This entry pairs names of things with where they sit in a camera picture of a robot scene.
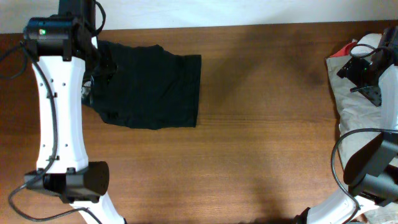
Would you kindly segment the black shorts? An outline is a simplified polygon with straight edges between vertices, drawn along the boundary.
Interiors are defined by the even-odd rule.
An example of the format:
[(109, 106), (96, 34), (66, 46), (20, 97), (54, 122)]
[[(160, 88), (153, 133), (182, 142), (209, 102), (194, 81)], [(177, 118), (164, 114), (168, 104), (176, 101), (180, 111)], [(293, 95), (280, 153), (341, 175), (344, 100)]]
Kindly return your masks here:
[(105, 40), (98, 49), (102, 65), (81, 100), (105, 123), (153, 130), (197, 125), (201, 55)]

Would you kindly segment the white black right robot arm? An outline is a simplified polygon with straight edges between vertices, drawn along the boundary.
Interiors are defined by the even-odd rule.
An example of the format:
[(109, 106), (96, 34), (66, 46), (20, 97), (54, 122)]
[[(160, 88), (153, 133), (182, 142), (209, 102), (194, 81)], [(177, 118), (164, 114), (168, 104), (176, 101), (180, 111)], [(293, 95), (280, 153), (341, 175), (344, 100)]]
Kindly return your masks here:
[(328, 58), (341, 136), (331, 152), (343, 178), (321, 204), (294, 223), (351, 223), (397, 203), (397, 28), (364, 36), (344, 57)]

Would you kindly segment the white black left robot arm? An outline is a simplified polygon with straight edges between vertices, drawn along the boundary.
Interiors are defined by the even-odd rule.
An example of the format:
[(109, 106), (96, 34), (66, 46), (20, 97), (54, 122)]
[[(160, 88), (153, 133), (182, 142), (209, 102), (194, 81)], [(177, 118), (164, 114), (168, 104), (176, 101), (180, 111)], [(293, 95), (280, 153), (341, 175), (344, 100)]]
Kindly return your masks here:
[(83, 79), (100, 64), (96, 1), (60, 1), (50, 17), (33, 17), (24, 29), (40, 109), (40, 147), (25, 187), (58, 197), (87, 223), (124, 223), (109, 195), (109, 167), (88, 159), (82, 131)]

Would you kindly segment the grey shorts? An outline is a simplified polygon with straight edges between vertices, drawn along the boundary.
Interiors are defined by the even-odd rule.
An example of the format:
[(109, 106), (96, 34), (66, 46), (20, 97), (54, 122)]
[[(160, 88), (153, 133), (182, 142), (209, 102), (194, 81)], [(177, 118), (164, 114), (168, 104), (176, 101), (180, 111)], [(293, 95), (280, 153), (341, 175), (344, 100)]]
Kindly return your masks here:
[[(337, 72), (351, 59), (350, 56), (335, 57), (326, 59), (328, 69), (328, 78), (331, 84), (331, 89), (336, 101), (336, 109), (340, 115), (339, 130), (340, 135), (362, 128), (382, 128), (392, 129), (393, 124), (388, 124), (387, 118), (382, 115), (392, 114), (392, 112), (384, 112), (382, 107), (374, 106), (368, 99), (358, 92), (351, 93), (350, 89), (355, 85), (347, 78), (340, 78)], [(387, 84), (387, 87), (392, 87), (394, 84), (393, 93), (388, 93), (388, 96), (394, 97), (395, 100), (388, 100), (387, 103), (391, 107), (397, 109), (397, 67), (392, 65), (387, 69), (387, 74), (382, 75), (382, 84)], [(350, 157), (369, 141), (373, 140), (379, 133), (357, 133), (345, 138), (338, 147), (341, 164), (345, 170)], [(397, 224), (397, 204), (390, 203), (385, 207), (379, 207), (375, 210), (370, 210), (364, 213), (369, 223), (396, 223)]]

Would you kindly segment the red cloth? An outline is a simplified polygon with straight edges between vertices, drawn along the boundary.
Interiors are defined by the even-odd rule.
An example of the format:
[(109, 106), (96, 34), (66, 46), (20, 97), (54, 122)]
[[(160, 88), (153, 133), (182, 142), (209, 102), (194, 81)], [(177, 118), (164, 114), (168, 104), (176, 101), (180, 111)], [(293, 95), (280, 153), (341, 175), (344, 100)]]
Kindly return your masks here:
[(346, 44), (344, 47), (342, 47), (339, 51), (334, 53), (333, 55), (330, 56), (330, 58), (335, 58), (335, 57), (344, 57), (349, 55), (350, 50), (352, 47), (354, 47), (357, 44), (357, 42), (351, 42)]

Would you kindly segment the white cloth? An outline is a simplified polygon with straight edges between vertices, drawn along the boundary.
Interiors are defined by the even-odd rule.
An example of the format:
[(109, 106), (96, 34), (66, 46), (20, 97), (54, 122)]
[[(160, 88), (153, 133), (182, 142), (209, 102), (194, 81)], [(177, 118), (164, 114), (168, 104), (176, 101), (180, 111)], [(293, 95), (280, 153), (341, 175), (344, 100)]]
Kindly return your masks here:
[(367, 34), (350, 50), (350, 55), (365, 56), (370, 54), (379, 45), (382, 34)]

